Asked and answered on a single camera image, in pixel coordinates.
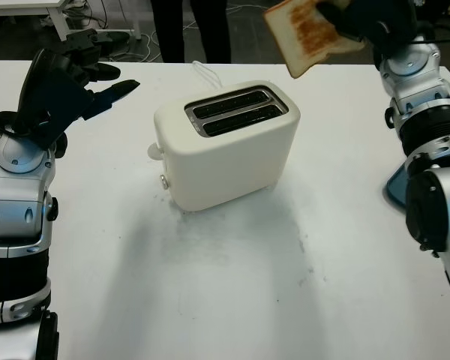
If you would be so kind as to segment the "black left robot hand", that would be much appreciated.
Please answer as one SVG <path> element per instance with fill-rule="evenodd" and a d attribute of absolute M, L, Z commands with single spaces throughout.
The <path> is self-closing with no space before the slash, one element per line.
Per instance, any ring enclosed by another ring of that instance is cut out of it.
<path fill-rule="evenodd" d="M 18 107 L 55 69 L 69 74 L 81 86 L 90 82 L 116 80 L 120 70 L 100 62 L 128 45 L 130 35 L 123 31 L 96 31 L 88 29 L 73 32 L 66 40 L 50 48 L 41 49 L 35 55 L 19 96 Z"/>

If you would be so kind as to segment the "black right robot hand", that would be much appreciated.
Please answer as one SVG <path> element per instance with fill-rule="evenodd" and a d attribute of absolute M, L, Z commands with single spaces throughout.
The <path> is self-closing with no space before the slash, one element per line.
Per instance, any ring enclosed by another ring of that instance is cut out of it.
<path fill-rule="evenodd" d="M 391 57 L 417 36 L 416 12 L 411 1 L 320 1 L 315 8 L 337 33 L 354 41 L 367 40 L 385 57 Z"/>

